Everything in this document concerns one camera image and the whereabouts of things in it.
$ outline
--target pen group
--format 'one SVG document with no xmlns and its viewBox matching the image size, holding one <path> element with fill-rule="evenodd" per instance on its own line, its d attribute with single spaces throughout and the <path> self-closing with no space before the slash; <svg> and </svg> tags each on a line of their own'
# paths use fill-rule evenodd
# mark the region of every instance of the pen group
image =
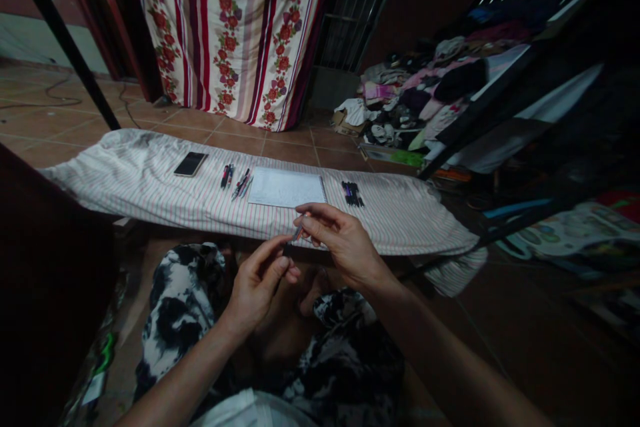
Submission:
<svg viewBox="0 0 640 427">
<path fill-rule="evenodd" d="M 353 182 L 342 182 L 342 188 L 345 191 L 345 200 L 347 200 L 347 204 L 352 207 L 364 207 L 365 203 L 362 201 L 362 197 L 360 196 L 360 189 L 358 188 L 357 183 Z"/>
<path fill-rule="evenodd" d="M 234 172 L 235 167 L 232 163 L 230 163 L 229 165 L 225 165 L 225 171 L 222 174 L 222 182 L 220 182 L 220 188 L 225 189 L 227 186 L 230 187 L 232 185 Z M 252 181 L 253 175 L 249 177 L 249 169 L 247 169 L 240 181 L 235 184 L 235 191 L 231 196 L 231 200 L 235 200 L 238 197 L 243 198 L 247 194 L 247 190 L 249 190 Z"/>
</svg>

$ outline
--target floral curtain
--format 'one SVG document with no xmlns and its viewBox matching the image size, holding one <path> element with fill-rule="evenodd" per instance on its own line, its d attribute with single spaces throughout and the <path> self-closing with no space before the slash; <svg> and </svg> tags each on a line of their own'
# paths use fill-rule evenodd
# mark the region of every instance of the floral curtain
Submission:
<svg viewBox="0 0 640 427">
<path fill-rule="evenodd" d="M 271 131 L 295 124 L 321 0 L 141 1 L 174 103 Z"/>
</svg>

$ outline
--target person's left hand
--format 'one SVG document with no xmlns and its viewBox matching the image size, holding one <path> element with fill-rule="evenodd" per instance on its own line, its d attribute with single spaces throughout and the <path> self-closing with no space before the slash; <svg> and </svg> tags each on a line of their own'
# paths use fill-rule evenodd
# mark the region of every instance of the person's left hand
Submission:
<svg viewBox="0 0 640 427">
<path fill-rule="evenodd" d="M 283 257 L 284 245 L 291 236 L 277 236 L 260 245 L 238 269 L 229 305 L 220 322 L 244 340 L 267 315 L 280 279 L 295 284 L 300 270 L 289 257 Z"/>
</svg>

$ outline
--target notebook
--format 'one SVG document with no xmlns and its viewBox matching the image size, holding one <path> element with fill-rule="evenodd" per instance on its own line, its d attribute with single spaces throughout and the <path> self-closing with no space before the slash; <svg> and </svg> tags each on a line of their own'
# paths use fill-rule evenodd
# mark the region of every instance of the notebook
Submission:
<svg viewBox="0 0 640 427">
<path fill-rule="evenodd" d="M 297 207 L 308 202 L 327 203 L 322 177 L 314 173 L 256 167 L 249 203 Z"/>
</svg>

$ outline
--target phone screen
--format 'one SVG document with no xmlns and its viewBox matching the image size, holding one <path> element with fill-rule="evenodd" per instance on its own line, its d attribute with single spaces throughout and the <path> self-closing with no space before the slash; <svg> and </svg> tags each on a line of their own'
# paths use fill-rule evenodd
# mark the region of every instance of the phone screen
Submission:
<svg viewBox="0 0 640 427">
<path fill-rule="evenodd" d="M 195 175 L 198 167 L 207 157 L 206 153 L 189 152 L 185 159 L 178 165 L 178 168 L 173 171 L 175 175 Z"/>
</svg>

